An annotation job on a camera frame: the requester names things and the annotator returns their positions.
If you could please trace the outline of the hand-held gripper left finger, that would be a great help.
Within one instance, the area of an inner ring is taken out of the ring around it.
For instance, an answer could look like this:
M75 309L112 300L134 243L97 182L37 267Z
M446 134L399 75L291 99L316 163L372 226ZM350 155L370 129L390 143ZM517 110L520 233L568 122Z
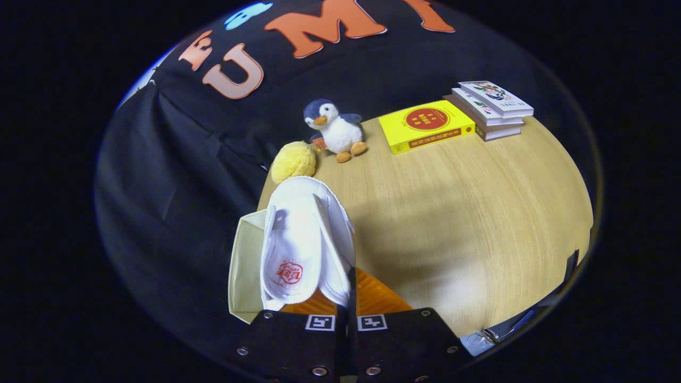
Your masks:
M318 289L311 298L262 310L229 350L229 364L259 382L340 382L347 308Z

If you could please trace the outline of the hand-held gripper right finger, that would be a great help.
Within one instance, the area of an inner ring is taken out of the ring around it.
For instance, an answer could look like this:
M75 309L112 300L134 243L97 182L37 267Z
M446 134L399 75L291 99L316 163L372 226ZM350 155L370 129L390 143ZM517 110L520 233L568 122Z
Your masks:
M412 309L360 268L351 272L348 365L356 382L447 382L471 354L432 307Z

